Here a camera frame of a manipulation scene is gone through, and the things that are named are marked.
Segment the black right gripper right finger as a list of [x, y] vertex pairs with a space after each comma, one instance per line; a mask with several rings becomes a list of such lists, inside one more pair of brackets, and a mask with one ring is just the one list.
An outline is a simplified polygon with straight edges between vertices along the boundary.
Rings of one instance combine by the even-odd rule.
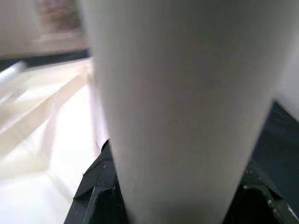
[[280, 192], [250, 160], [233, 201], [234, 224], [295, 224], [297, 216]]

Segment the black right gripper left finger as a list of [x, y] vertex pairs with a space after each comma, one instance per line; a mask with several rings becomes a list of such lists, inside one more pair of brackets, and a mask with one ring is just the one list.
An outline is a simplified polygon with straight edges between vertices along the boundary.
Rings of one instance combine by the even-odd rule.
[[107, 140], [100, 155], [83, 174], [65, 224], [126, 224], [114, 160]]

